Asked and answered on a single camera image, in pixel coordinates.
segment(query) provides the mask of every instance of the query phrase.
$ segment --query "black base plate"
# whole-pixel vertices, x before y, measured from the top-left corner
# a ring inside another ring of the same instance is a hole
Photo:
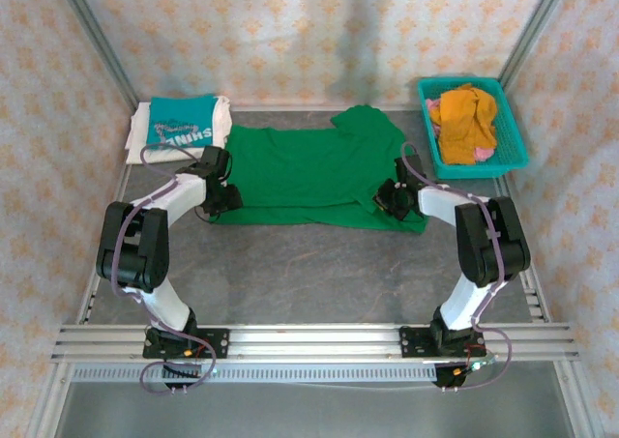
[[[197,329],[196,335],[198,338],[206,340],[213,349],[218,359],[226,359],[228,355],[230,330],[229,329]],[[154,339],[157,337],[157,330],[150,328],[146,332],[146,339]],[[208,349],[201,349],[197,356],[186,357],[183,350],[179,349],[178,345],[170,344],[169,349],[163,349],[160,343],[152,343],[149,346],[144,344],[142,357],[144,359],[211,359],[211,353]]]
[[[484,336],[479,332],[473,332],[470,338],[461,338],[457,342],[438,348],[436,341],[428,327],[400,327],[399,347],[403,358],[466,358],[468,345],[483,344]],[[482,358],[486,355],[486,349],[473,346],[471,358]]]

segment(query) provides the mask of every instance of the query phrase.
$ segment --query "wall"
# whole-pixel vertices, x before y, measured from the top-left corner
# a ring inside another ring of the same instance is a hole
[[[577,338],[619,434],[619,12],[562,0],[511,92],[531,165],[513,176],[556,320]]]
[[[0,436],[23,436],[74,321],[129,110],[66,0],[0,0]]]
[[[419,76],[497,76],[538,0],[88,2],[143,100],[338,105],[410,103]]]

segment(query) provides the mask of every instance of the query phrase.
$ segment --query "teal plastic basket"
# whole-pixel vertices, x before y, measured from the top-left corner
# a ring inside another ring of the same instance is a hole
[[[438,143],[434,138],[434,130],[426,107],[426,98],[436,100],[442,93],[465,83],[471,83],[496,100],[498,113],[494,118],[497,147],[494,155],[487,161],[474,165],[446,164],[442,161]],[[429,147],[434,162],[434,171],[439,179],[487,179],[500,177],[514,169],[521,169],[529,162],[526,147],[516,125],[516,120],[507,103],[501,84],[489,77],[433,77],[424,78],[418,84],[419,97],[426,122]]]

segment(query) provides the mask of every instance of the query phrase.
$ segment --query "purple cable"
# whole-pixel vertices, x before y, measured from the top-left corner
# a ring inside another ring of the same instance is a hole
[[[438,190],[444,190],[444,191],[448,191],[451,193],[455,193],[458,196],[462,196],[466,199],[470,199],[474,203],[478,204],[480,208],[482,209],[482,214],[484,215],[484,219],[486,220],[487,228],[490,231],[490,241],[492,242],[492,249],[494,250],[494,254],[496,256],[496,263],[498,266],[499,275],[498,275],[496,282],[490,286],[490,291],[488,291],[488,293],[486,294],[486,296],[484,297],[484,299],[482,300],[478,308],[475,310],[475,312],[473,312],[473,316],[471,317],[471,326],[473,327],[473,330],[476,330],[478,332],[482,332],[482,333],[492,332],[492,333],[501,335],[505,339],[505,342],[507,344],[507,358],[505,359],[503,368],[496,376],[488,380],[485,380],[484,382],[475,384],[475,385],[456,388],[456,390],[473,390],[473,389],[480,388],[480,387],[486,387],[496,382],[499,378],[505,375],[505,372],[507,371],[510,365],[510,362],[512,361],[512,351],[513,351],[512,341],[510,340],[510,338],[507,336],[505,332],[503,332],[500,329],[496,329],[492,327],[482,328],[478,325],[478,320],[482,316],[482,313],[484,312],[484,310],[486,310],[487,306],[490,304],[492,299],[496,296],[497,291],[500,289],[501,284],[503,284],[503,281],[505,280],[505,265],[503,263],[503,256],[501,254],[501,248],[499,247],[499,241],[497,238],[496,229],[494,228],[494,223],[492,222],[492,216],[490,215],[490,211],[487,209],[486,203],[484,203],[484,201],[481,198],[478,198],[474,194],[468,193],[463,190],[454,189],[447,185],[438,185],[435,182],[432,182],[430,179],[424,177],[419,172],[417,172],[413,168],[413,166],[410,165],[410,162],[408,162],[408,160],[406,159],[406,147],[408,146],[410,146],[415,153],[419,153],[417,151],[417,148],[415,148],[415,145],[411,143],[410,141],[404,142],[402,144],[400,152],[402,155],[402,161],[404,162],[404,165],[406,166],[408,171],[411,174],[413,174],[415,177],[417,177],[421,182],[428,185],[429,187],[434,187]]]
[[[125,292],[120,285],[118,284],[118,266],[120,263],[120,251],[123,245],[123,241],[125,239],[125,235],[127,234],[127,229],[129,228],[129,225],[131,224],[133,218],[137,215],[137,213],[139,212],[140,209],[142,209],[144,206],[146,206],[147,204],[153,202],[154,200],[164,196],[165,194],[170,193],[171,191],[173,191],[177,186],[178,186],[178,180],[176,179],[176,175],[170,172],[166,172],[163,169],[159,169],[151,164],[148,163],[148,161],[145,159],[144,155],[146,153],[146,150],[155,148],[155,147],[166,147],[166,148],[172,148],[175,149],[177,151],[180,151],[182,153],[185,153],[187,156],[189,156],[190,158],[192,158],[194,161],[198,161],[198,159],[192,155],[190,152],[188,152],[187,150],[184,150],[183,148],[179,148],[178,146],[173,146],[173,145],[168,145],[166,143],[152,143],[150,145],[146,145],[144,146],[144,148],[141,149],[141,151],[139,152],[139,158],[142,161],[142,164],[144,164],[144,167],[146,167],[147,169],[150,169],[151,171],[163,175],[164,177],[169,177],[171,179],[171,182],[169,183],[169,185],[167,187],[165,187],[163,190],[158,191],[157,193],[153,194],[152,196],[144,199],[143,201],[140,201],[128,214],[127,217],[125,218],[125,220],[123,221],[120,230],[118,232],[118,238],[116,239],[116,244],[114,247],[114,253],[112,255],[112,269],[111,269],[111,276],[110,276],[110,281],[111,281],[111,285],[112,285],[112,291],[114,292],[114,295],[118,296],[118,297],[127,297],[127,296],[131,296],[133,298],[133,300],[138,303],[140,306],[142,306],[146,312],[148,313],[148,316],[150,318],[151,321],[151,325],[158,325],[159,328],[166,330],[167,332],[170,332],[176,336],[179,336],[181,338],[185,338],[191,341],[194,341],[196,343],[201,344],[202,346],[204,346],[204,348],[206,348],[210,353],[211,353],[211,365],[209,366],[209,368],[207,369],[207,371],[195,382],[193,382],[191,385],[184,386],[183,387],[183,391],[186,393],[188,390],[192,389],[192,388],[196,388],[199,385],[201,385],[202,383],[204,383],[204,381],[211,375],[211,373],[213,372],[213,369],[215,368],[215,362],[217,359],[215,350],[213,349],[213,346],[211,346],[207,341],[205,341],[204,339],[198,338],[197,336],[192,336],[192,335],[187,335],[184,334],[182,332],[179,332],[177,330],[172,329],[171,327],[169,327],[168,325],[166,325],[165,323],[163,323],[159,317],[157,317],[144,303],[143,299],[135,293],[127,293]],[[142,389],[150,394],[157,394],[157,395],[168,395],[168,394],[174,394],[175,390],[174,388],[172,388],[171,390],[165,390],[165,391],[155,391],[155,390],[151,390],[150,388],[148,388],[146,386],[146,383],[144,382],[144,377],[146,375],[146,371],[156,365],[166,365],[168,367],[173,367],[173,368],[179,368],[179,367],[184,367],[186,364],[175,364],[175,363],[170,363],[168,361],[155,361],[153,363],[148,364],[147,366],[145,366],[142,369],[142,372],[139,375],[139,384],[142,387]]]

